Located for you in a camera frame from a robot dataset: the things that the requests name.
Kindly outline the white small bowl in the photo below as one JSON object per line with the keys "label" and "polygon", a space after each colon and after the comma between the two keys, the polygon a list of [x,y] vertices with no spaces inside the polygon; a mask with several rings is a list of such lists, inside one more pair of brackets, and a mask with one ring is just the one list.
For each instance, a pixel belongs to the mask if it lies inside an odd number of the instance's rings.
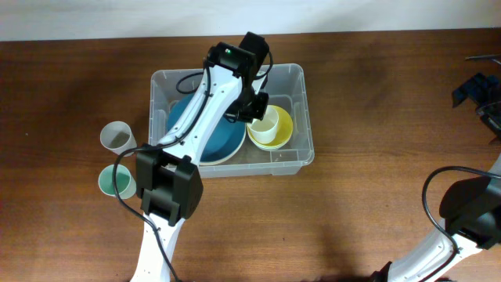
{"label": "white small bowl", "polygon": [[288,143],[288,140],[284,140],[284,141],[276,141],[274,140],[273,142],[271,143],[268,143],[268,144],[262,144],[262,143],[259,143],[257,141],[255,141],[254,139],[251,139],[250,140],[257,148],[261,149],[261,150],[265,150],[265,151],[274,151],[274,150],[278,150],[280,148],[282,148],[283,146],[285,146],[287,143]]}

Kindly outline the cream large bowl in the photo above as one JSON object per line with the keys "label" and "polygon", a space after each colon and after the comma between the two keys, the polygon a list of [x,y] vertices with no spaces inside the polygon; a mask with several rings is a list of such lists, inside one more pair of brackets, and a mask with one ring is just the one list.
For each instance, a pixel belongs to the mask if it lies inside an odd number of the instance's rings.
{"label": "cream large bowl", "polygon": [[246,139],[246,135],[247,135],[246,133],[243,134],[243,137],[241,138],[239,145],[236,146],[231,152],[227,154],[225,153],[225,151],[224,154],[217,153],[214,155],[214,157],[211,157],[211,161],[201,161],[200,164],[202,166],[212,166],[212,165],[219,165],[228,161],[238,153],[238,151],[240,150]]}

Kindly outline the cream white cup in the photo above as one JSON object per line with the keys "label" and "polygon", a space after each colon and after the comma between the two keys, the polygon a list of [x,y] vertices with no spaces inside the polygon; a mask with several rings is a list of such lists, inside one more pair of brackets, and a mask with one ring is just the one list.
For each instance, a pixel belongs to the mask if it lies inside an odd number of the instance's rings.
{"label": "cream white cup", "polygon": [[247,128],[254,139],[261,144],[268,144],[276,137],[279,114],[274,106],[268,106],[261,120],[254,119]]}

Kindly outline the yellow small bowl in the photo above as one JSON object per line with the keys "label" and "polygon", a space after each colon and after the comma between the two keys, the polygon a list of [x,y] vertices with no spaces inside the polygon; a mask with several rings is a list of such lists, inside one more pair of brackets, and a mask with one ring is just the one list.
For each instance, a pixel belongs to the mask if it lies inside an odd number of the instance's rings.
{"label": "yellow small bowl", "polygon": [[[276,137],[274,140],[276,140],[276,141],[288,140],[288,142],[289,142],[289,140],[293,134],[293,131],[294,131],[292,117],[283,108],[275,106],[275,105],[270,105],[270,106],[274,106],[279,114],[278,131],[276,133]],[[247,128],[247,135],[249,136],[250,139],[254,139],[254,137],[251,135],[250,130],[248,128]]]}

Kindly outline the dark blue large bowl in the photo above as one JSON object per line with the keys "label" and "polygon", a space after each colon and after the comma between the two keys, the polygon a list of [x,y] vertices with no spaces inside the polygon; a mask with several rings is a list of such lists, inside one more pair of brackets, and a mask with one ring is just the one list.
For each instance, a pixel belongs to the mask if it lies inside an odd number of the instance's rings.
{"label": "dark blue large bowl", "polygon": [[[175,125],[192,98],[193,94],[189,94],[171,108],[166,125],[167,132]],[[200,164],[216,165],[228,160],[243,145],[245,134],[246,129],[243,122],[230,123],[222,117],[207,141]]]}

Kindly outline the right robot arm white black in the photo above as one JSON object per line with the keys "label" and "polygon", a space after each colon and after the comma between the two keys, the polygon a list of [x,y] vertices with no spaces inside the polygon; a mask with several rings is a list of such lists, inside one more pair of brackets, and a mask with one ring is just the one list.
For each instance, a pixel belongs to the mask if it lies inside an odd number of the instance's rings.
{"label": "right robot arm white black", "polygon": [[[436,220],[427,191],[435,176],[448,171],[475,177],[448,188]],[[370,281],[436,281],[463,259],[500,243],[500,160],[487,172],[463,166],[436,169],[424,182],[421,200],[434,229],[407,256],[373,272]]]}

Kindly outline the grey cup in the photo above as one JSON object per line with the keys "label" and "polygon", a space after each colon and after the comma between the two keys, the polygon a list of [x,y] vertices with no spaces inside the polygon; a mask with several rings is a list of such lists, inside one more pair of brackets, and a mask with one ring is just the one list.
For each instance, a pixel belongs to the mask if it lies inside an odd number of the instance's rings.
{"label": "grey cup", "polygon": [[123,121],[112,121],[99,135],[101,144],[116,155],[137,147],[137,142],[130,126]]}

